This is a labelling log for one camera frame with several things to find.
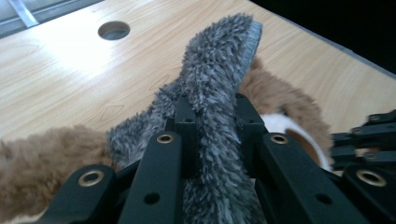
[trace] stuffed animal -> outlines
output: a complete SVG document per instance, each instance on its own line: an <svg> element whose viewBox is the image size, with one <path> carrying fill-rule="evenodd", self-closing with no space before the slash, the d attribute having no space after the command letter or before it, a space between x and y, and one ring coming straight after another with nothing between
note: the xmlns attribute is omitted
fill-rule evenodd
<svg viewBox="0 0 396 224"><path fill-rule="evenodd" d="M291 135L318 165L330 169L328 126L309 96L273 77L259 59L239 91L253 103L270 132ZM67 177L83 166L103 164L118 171L106 147L105 132L81 125L1 142L0 222L41 213Z"/></svg>
<svg viewBox="0 0 396 224"><path fill-rule="evenodd" d="M67 177L83 166L104 164L118 171L139 160L149 138L174 116L180 94L188 95L197 113L202 160L199 177L185 185L185 222L264 222L238 153L237 88L250 99L270 131L302 140L310 146L306 148L313 159L326 169L331 139L310 97L270 76L258 60L253 62L261 28L251 17L238 14L203 30L188 45L179 78L157 92L148 110L107 133L77 126L1 143L0 222L45 210ZM283 120L285 125L272 127L279 123L271 122L273 119Z"/></svg>

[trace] light wood surface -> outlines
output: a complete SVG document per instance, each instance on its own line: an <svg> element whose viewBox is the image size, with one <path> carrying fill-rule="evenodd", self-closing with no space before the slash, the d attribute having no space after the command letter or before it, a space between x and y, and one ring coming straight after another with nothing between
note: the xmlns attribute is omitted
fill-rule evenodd
<svg viewBox="0 0 396 224"><path fill-rule="evenodd" d="M0 138L76 124L108 130L178 76L196 33L238 12L263 24L258 55L318 101L332 132L396 108L395 79L249 1L106 0L0 39ZM131 33L102 39L108 21L125 21Z"/></svg>

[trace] round hole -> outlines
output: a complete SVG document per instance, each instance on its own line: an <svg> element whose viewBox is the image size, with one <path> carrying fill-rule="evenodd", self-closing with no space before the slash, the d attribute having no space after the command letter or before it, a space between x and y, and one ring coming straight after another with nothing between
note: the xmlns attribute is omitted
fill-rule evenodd
<svg viewBox="0 0 396 224"><path fill-rule="evenodd" d="M372 186L384 187L387 185L387 181L384 179L384 177L372 171L359 170L356 175L361 181Z"/></svg>
<svg viewBox="0 0 396 224"><path fill-rule="evenodd" d="M157 137L157 142L161 144L168 144L174 140L174 136L170 134L162 134Z"/></svg>
<svg viewBox="0 0 396 224"><path fill-rule="evenodd" d="M289 140L282 135L272 135L271 140L278 144L287 144Z"/></svg>
<svg viewBox="0 0 396 224"><path fill-rule="evenodd" d="M361 130L361 128L354 128L354 129L352 130L352 132L353 132L353 133L362 133L362 130Z"/></svg>
<svg viewBox="0 0 396 224"><path fill-rule="evenodd" d="M326 194L317 194L315 195L317 200L324 204L332 204L332 199Z"/></svg>
<svg viewBox="0 0 396 224"><path fill-rule="evenodd" d="M160 195L158 193L150 193L145 197L146 204L155 204L160 201Z"/></svg>
<svg viewBox="0 0 396 224"><path fill-rule="evenodd" d="M370 120L372 120L372 121L379 120L379 116L373 115L373 116L370 117Z"/></svg>
<svg viewBox="0 0 396 224"><path fill-rule="evenodd" d="M100 170L91 170L78 179L78 184L82 187L90 187L99 183L105 177L105 173Z"/></svg>
<svg viewBox="0 0 396 224"><path fill-rule="evenodd" d="M101 25L98 30L99 36L106 40L122 39L131 31L129 25L123 21L110 21Z"/></svg>
<svg viewBox="0 0 396 224"><path fill-rule="evenodd" d="M373 160L376 158L376 155L374 153L367 153L366 158L369 160Z"/></svg>

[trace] dark background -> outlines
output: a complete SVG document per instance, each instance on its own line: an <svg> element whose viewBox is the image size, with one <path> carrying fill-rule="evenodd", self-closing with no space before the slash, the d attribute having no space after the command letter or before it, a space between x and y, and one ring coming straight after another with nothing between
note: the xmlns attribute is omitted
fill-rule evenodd
<svg viewBox="0 0 396 224"><path fill-rule="evenodd" d="M396 0L252 0L396 74Z"/></svg>

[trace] gray fuzzy fabric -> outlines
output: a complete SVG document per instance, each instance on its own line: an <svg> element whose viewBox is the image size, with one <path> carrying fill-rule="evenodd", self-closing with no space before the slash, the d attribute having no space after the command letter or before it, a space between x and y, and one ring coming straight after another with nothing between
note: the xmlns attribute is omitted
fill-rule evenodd
<svg viewBox="0 0 396 224"><path fill-rule="evenodd" d="M142 158L149 138L175 116L187 94L197 114L199 177L187 180L185 223L264 223L252 183L240 158L235 94L260 42L262 25L238 14L213 23L186 48L180 76L161 88L151 106L108 133L119 166Z"/></svg>

